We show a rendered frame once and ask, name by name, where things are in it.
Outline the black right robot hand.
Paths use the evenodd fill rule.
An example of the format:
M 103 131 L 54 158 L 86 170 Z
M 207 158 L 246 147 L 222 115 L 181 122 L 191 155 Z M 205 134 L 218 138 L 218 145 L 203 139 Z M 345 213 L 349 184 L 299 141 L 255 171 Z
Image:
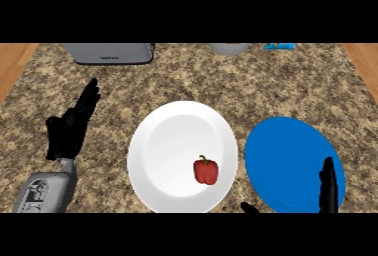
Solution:
M 336 213 L 337 183 L 330 157 L 247 157 L 256 195 L 277 213 Z

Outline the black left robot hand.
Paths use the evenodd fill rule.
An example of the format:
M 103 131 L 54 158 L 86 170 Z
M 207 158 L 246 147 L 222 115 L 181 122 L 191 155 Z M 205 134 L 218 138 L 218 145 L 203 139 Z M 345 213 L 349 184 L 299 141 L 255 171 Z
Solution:
M 45 120 L 47 160 L 73 159 L 76 157 L 98 99 L 97 79 L 92 78 L 80 92 L 75 106 L 66 109 L 60 117 L 49 116 Z

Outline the blue plate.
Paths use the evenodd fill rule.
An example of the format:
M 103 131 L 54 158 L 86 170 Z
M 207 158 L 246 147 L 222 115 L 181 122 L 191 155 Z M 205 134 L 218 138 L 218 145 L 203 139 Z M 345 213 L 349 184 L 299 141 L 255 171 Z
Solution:
M 277 213 L 336 213 L 345 174 L 320 131 L 293 117 L 274 116 L 252 128 L 244 143 L 247 178 Z

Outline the white plate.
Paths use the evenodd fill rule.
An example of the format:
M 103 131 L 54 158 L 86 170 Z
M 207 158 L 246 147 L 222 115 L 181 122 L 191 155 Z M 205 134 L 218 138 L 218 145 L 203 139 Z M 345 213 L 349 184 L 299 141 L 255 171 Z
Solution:
M 193 163 L 216 163 L 212 185 L 194 179 Z M 126 171 L 135 195 L 159 213 L 205 213 L 222 200 L 236 177 L 237 143 L 221 114 L 194 101 L 159 106 L 134 131 Z

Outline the red bell pepper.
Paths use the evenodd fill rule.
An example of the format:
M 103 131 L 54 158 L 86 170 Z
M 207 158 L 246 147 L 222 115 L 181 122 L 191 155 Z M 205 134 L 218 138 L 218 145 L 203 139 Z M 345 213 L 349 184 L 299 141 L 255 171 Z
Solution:
M 199 184 L 213 185 L 218 178 L 216 162 L 209 160 L 203 155 L 193 162 L 193 174 Z

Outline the grey appliance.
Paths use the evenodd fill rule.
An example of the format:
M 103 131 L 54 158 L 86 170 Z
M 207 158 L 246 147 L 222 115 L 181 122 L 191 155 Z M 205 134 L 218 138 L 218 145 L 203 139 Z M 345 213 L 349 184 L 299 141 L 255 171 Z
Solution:
M 79 65 L 138 65 L 153 60 L 153 43 L 63 43 Z

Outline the grey round container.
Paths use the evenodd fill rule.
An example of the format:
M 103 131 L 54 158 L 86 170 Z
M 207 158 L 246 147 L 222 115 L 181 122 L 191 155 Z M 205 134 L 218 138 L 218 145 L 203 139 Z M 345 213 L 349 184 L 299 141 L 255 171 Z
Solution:
M 249 44 L 247 43 L 210 43 L 210 49 L 219 55 L 233 56 L 241 54 Z

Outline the blue packet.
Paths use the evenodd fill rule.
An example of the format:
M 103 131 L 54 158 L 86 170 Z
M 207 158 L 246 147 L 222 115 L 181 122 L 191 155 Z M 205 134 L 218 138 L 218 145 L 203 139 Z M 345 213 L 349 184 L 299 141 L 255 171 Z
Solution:
M 261 43 L 261 50 L 296 50 L 295 43 Z

